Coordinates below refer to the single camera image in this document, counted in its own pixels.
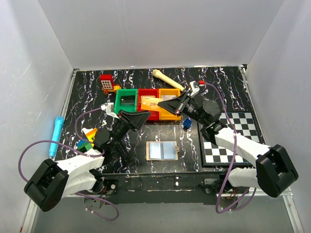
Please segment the orange gold credit card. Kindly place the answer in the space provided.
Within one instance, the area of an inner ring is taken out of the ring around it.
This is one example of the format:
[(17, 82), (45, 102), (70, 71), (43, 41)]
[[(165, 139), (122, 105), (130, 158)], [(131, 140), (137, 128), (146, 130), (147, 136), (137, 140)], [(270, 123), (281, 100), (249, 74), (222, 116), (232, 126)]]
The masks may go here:
[(162, 98), (143, 96), (141, 98), (141, 110), (160, 112), (162, 108), (158, 104), (162, 101)]

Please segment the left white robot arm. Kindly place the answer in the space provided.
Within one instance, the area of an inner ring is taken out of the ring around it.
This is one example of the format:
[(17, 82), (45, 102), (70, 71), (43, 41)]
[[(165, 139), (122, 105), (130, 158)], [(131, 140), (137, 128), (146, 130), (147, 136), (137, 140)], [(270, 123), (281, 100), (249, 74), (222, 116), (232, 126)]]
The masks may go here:
[(127, 132), (140, 130), (150, 115), (149, 111), (120, 110), (111, 130), (96, 131), (92, 141), (94, 155), (79, 152), (66, 160), (44, 160), (26, 182), (25, 194), (44, 212), (54, 208), (62, 198), (80, 191), (99, 194), (104, 176), (97, 169), (108, 163), (112, 152), (122, 148), (121, 140)]

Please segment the beige leather card holder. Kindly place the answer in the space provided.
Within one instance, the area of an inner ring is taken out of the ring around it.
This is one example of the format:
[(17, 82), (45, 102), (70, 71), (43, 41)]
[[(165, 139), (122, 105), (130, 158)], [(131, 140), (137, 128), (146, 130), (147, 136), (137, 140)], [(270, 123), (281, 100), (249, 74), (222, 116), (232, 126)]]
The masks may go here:
[(147, 141), (147, 161), (176, 161), (178, 160), (179, 147), (176, 141)]

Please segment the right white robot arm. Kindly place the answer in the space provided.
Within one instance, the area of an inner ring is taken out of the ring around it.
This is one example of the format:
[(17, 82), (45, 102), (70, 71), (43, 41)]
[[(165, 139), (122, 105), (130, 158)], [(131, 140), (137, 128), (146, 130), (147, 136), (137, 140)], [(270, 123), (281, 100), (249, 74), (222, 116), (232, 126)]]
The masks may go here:
[(220, 188), (224, 192), (231, 193), (237, 187), (252, 187), (276, 198), (298, 180), (298, 172), (283, 146), (260, 144), (235, 132), (233, 127), (219, 120), (221, 111), (215, 101), (206, 100), (199, 105), (194, 98), (183, 93), (158, 105), (174, 115), (186, 114), (197, 121), (202, 125), (200, 132), (206, 141), (238, 154), (253, 166), (230, 167), (220, 178)]

